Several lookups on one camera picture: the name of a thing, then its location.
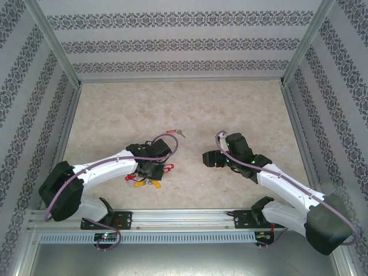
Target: patterned wallpaper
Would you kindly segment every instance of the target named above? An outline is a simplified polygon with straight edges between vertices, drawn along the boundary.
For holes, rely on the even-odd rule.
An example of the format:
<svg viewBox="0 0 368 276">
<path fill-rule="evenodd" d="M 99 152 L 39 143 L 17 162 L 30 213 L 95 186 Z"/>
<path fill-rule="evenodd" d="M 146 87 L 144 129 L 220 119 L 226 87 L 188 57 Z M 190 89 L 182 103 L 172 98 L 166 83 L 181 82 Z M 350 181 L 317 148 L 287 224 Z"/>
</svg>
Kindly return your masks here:
<svg viewBox="0 0 368 276">
<path fill-rule="evenodd" d="M 74 89 L 22 0 L 0 0 L 0 275 L 53 164 Z"/>
<path fill-rule="evenodd" d="M 281 77 L 321 0 L 42 0 L 87 80 Z"/>
<path fill-rule="evenodd" d="M 289 83 L 321 187 L 360 230 L 349 248 L 358 275 L 368 275 L 367 22 L 366 2 L 336 1 Z"/>
</svg>

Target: marble floor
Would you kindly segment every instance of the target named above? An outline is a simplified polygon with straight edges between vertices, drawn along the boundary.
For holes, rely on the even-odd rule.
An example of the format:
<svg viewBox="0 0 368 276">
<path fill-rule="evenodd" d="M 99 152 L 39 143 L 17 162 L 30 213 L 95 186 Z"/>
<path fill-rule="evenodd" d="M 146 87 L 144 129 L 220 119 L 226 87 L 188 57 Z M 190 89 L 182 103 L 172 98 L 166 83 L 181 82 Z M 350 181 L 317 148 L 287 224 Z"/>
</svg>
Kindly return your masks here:
<svg viewBox="0 0 368 276">
<path fill-rule="evenodd" d="M 216 150 L 219 130 L 240 132 L 256 154 L 308 184 L 277 80 L 85 84 L 64 160 L 83 164 L 181 129 L 175 168 L 161 189 L 134 188 L 124 177 L 92 188 L 115 209 L 242 208 L 272 191 L 229 168 L 207 168 L 202 154 Z M 165 141 L 173 146 L 172 139 Z"/>
</svg>

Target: yellow key tag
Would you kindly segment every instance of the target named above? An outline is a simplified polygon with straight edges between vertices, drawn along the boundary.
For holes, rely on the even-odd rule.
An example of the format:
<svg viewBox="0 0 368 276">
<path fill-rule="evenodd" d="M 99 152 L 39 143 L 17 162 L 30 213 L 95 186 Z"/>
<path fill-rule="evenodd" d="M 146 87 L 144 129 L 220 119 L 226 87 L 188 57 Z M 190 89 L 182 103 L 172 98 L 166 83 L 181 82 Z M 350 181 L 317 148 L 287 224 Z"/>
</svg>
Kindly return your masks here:
<svg viewBox="0 0 368 276">
<path fill-rule="evenodd" d="M 158 182 L 157 180 L 154 180 L 154 185 L 157 189 L 160 189 L 161 188 L 161 184 L 160 182 Z"/>
<path fill-rule="evenodd" d="M 134 183 L 134 184 L 133 184 L 133 187 L 137 188 L 137 187 L 142 187 L 142 186 L 144 186 L 144 185 L 145 185 L 144 181 L 141 181 L 141 182 L 136 182 L 136 183 Z"/>
</svg>

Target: key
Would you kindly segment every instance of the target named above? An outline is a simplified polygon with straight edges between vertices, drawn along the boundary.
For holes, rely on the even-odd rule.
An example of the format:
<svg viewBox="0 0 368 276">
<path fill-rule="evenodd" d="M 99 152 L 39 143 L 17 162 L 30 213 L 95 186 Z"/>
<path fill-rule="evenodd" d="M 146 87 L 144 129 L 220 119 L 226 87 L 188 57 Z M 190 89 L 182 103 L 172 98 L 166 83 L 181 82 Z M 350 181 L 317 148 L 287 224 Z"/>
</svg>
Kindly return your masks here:
<svg viewBox="0 0 368 276">
<path fill-rule="evenodd" d="M 178 130 L 177 130 L 177 134 L 179 134 L 179 135 L 181 135 L 181 136 L 183 136 L 183 137 L 185 138 L 185 136 L 184 136 L 184 134 L 183 134 L 183 132 L 182 132 L 182 130 L 181 130 L 181 129 L 178 129 Z"/>
</svg>

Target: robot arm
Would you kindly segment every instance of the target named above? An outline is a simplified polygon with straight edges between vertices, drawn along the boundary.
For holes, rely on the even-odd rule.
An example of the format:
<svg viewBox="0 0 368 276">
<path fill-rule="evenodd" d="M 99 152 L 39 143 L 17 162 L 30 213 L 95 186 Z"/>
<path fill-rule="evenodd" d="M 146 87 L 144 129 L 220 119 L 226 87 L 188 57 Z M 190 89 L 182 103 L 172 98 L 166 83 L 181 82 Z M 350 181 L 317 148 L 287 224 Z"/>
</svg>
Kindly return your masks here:
<svg viewBox="0 0 368 276">
<path fill-rule="evenodd" d="M 267 187 L 285 199 L 293 207 L 283 205 L 273 198 L 265 197 L 252 207 L 252 217 L 258 224 L 264 222 L 283 225 L 305 236 L 320 253 L 329 255 L 352 234 L 351 228 L 337 215 L 315 198 L 324 201 L 344 217 L 348 214 L 341 198 L 312 190 L 282 172 L 263 155 L 255 155 L 240 133 L 219 137 L 221 148 L 231 157 L 243 163 L 265 169 L 249 168 L 227 158 L 220 150 L 203 154 L 208 167 L 230 167 L 236 173 Z"/>
<path fill-rule="evenodd" d="M 111 206 L 103 198 L 88 197 L 86 191 L 112 178 L 133 173 L 159 181 L 164 174 L 165 160 L 158 162 L 147 159 L 165 159 L 168 154 L 173 154 L 170 147 L 162 139 L 158 139 L 151 144 L 131 144 L 117 154 L 93 163 L 70 166 L 63 161 L 51 171 L 41 185 L 39 194 L 49 207 L 56 193 L 69 180 L 69 185 L 52 206 L 52 218 L 62 221 L 74 215 L 110 225 L 114 215 Z"/>
</svg>

